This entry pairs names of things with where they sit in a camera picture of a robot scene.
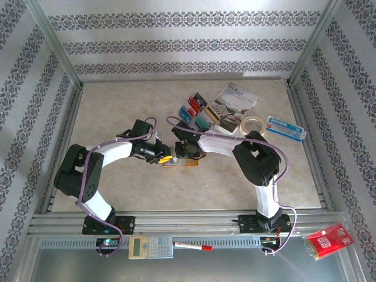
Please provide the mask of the orange card holder grey sleeves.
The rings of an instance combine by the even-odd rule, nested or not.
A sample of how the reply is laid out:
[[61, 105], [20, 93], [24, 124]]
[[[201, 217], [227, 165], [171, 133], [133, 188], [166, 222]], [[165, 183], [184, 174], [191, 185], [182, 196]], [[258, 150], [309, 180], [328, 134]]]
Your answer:
[[181, 159], [177, 157], [173, 157], [169, 159], [167, 162], [163, 163], [163, 167], [191, 167], [191, 166], [198, 166], [199, 161], [194, 159]]

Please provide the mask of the teal card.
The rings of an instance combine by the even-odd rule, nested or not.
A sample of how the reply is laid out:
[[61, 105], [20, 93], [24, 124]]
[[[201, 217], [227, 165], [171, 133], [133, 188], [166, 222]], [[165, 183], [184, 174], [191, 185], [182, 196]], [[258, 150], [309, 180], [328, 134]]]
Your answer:
[[213, 121], [205, 113], [200, 113], [197, 115], [194, 124], [199, 129], [210, 129], [213, 125]]

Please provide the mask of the blue card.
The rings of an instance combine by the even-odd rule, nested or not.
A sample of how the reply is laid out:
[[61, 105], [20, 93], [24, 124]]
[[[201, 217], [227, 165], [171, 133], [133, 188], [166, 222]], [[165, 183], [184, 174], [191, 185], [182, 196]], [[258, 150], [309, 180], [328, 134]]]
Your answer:
[[191, 125], [194, 121], [194, 118], [191, 118], [189, 114], [185, 111], [183, 107], [179, 110], [179, 117], [184, 121], [187, 125]]

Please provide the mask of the white red card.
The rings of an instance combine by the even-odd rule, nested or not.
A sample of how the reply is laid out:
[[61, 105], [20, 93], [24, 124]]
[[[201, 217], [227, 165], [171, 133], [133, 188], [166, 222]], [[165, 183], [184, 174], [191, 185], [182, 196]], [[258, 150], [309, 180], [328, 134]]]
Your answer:
[[183, 108], [185, 109], [185, 111], [189, 114], [189, 116], [191, 118], [194, 118], [197, 116], [197, 112], [192, 108], [192, 106], [188, 103], [188, 102], [185, 102], [183, 104]]

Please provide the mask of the gold card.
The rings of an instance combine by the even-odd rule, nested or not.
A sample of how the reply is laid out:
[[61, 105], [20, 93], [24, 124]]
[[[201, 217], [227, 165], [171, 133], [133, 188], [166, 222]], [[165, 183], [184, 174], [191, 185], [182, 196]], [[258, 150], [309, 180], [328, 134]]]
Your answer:
[[220, 120], [220, 116], [215, 112], [215, 110], [211, 106], [205, 108], [204, 111], [206, 115], [213, 121], [213, 123], [217, 123]]

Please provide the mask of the beige grey calculator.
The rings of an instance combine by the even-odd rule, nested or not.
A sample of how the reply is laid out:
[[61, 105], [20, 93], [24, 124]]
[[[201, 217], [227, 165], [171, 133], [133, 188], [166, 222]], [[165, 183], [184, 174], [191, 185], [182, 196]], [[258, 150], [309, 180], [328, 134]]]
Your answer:
[[129, 238], [130, 260], [163, 258], [173, 258], [172, 235], [131, 236]]

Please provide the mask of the white red marker pen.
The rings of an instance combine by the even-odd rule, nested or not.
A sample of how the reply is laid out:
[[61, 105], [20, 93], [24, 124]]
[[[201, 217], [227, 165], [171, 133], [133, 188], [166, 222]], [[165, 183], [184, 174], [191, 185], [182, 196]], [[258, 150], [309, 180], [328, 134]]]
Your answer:
[[213, 251], [212, 246], [202, 245], [202, 244], [191, 244], [191, 243], [183, 243], [174, 241], [174, 247], [184, 248], [184, 249], [193, 249], [193, 250], [201, 250], [201, 251]]

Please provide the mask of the blue white flat packet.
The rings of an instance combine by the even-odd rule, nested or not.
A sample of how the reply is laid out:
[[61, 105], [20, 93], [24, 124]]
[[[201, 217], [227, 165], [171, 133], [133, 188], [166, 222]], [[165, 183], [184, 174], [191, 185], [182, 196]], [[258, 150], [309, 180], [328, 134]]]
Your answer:
[[266, 121], [266, 130], [282, 135], [289, 139], [301, 142], [306, 138], [307, 132], [299, 126], [269, 116]]

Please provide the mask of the left control board with lights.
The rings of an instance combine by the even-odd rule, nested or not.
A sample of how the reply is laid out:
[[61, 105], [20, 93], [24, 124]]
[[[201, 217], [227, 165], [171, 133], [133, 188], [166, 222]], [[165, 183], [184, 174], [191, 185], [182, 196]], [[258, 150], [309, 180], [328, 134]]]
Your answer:
[[120, 238], [98, 238], [96, 239], [96, 249], [101, 251], [114, 251], [122, 244]]

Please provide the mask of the red packet in clear wrap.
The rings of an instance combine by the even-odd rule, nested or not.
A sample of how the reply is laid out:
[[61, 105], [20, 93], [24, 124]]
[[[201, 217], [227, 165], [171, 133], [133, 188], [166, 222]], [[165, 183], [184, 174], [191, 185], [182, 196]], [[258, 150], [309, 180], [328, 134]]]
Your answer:
[[353, 238], [341, 223], [333, 224], [315, 233], [303, 237], [308, 253], [321, 260], [354, 243]]

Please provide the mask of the aluminium mounting rail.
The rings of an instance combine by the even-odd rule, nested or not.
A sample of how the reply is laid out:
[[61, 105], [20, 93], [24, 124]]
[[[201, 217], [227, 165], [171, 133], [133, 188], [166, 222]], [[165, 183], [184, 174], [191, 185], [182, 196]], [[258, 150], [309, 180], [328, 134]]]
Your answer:
[[[134, 234], [174, 234], [182, 237], [238, 236], [239, 215], [252, 210], [183, 210], [183, 211], [130, 211], [120, 216], [135, 218]], [[79, 237], [85, 214], [80, 212], [51, 212], [32, 216], [29, 237]], [[297, 210], [294, 235], [304, 235], [326, 228], [334, 223], [345, 224], [342, 212], [325, 209]]]

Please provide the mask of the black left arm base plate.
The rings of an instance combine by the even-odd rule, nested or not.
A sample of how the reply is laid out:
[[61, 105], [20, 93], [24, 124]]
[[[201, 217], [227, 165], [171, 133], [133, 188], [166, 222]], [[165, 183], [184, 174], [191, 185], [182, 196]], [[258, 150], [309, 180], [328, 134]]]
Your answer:
[[[135, 228], [135, 217], [116, 216], [112, 225], [116, 226], [124, 235], [132, 235]], [[92, 217], [86, 216], [83, 222], [82, 234], [84, 235], [116, 235], [117, 230], [109, 227]]]

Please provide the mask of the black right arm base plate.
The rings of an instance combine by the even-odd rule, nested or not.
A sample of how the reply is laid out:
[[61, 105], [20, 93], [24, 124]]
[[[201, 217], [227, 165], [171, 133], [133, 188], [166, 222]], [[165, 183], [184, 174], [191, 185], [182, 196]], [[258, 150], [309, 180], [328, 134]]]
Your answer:
[[258, 214], [244, 214], [239, 215], [236, 222], [239, 225], [241, 234], [276, 233], [277, 228], [281, 232], [290, 232], [292, 229], [290, 217], [286, 214], [271, 219]]

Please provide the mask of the aluminium side rail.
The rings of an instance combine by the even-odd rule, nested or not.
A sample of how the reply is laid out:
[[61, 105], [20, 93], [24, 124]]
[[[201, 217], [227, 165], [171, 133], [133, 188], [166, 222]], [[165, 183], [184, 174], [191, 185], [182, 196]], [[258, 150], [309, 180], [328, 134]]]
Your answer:
[[37, 214], [45, 214], [48, 212], [49, 203], [54, 191], [53, 180], [57, 171], [59, 170], [59, 165], [64, 158], [67, 147], [69, 146], [70, 136], [72, 134], [72, 128], [74, 126], [74, 120], [77, 115], [80, 99], [82, 96], [83, 85], [81, 85], [77, 90], [72, 92], [71, 98], [69, 100], [68, 106], [65, 111], [64, 120], [61, 124], [58, 139], [55, 144], [54, 158], [51, 164], [50, 174], [47, 180], [46, 190], [42, 197], [41, 203], [36, 210]]
[[306, 137], [303, 140], [303, 148], [305, 151], [305, 155], [307, 156], [308, 165], [310, 167], [317, 194], [320, 199], [321, 208], [326, 209], [329, 212], [334, 212], [335, 208], [333, 206], [333, 203], [331, 202], [325, 178], [320, 169], [318, 157], [314, 150], [314, 144], [309, 134], [309, 127], [306, 123], [306, 119], [304, 117], [301, 105], [299, 104], [298, 96], [295, 90], [288, 84], [288, 82], [285, 82], [285, 85], [288, 99], [290, 101], [290, 105], [293, 111], [293, 115], [296, 120], [296, 124], [298, 126], [301, 126], [307, 132]]

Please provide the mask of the aluminium frame post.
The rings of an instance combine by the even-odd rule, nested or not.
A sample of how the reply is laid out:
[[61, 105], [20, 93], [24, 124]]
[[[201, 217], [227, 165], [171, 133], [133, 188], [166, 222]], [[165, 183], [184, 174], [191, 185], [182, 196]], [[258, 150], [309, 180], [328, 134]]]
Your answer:
[[324, 36], [325, 31], [327, 30], [329, 24], [333, 20], [333, 17], [336, 15], [342, 3], [343, 0], [328, 0], [328, 3], [325, 6], [320, 18], [318, 19], [318, 22], [305, 47], [303, 48], [303, 51], [299, 56], [291, 75], [287, 79], [287, 86], [293, 87], [297, 83], [300, 75], [302, 74], [304, 68], [310, 60], [311, 55], [313, 54], [317, 45], [320, 43], [321, 38]]
[[40, 30], [44, 34], [48, 44], [50, 45], [52, 51], [55, 53], [64, 71], [67, 73], [71, 82], [79, 89], [82, 88], [83, 82], [79, 78], [79, 75], [72, 64], [71, 60], [65, 48], [63, 47], [60, 39], [58, 38], [49, 18], [44, 13], [38, 0], [23, 0], [30, 13], [32, 14], [34, 20], [38, 24]]

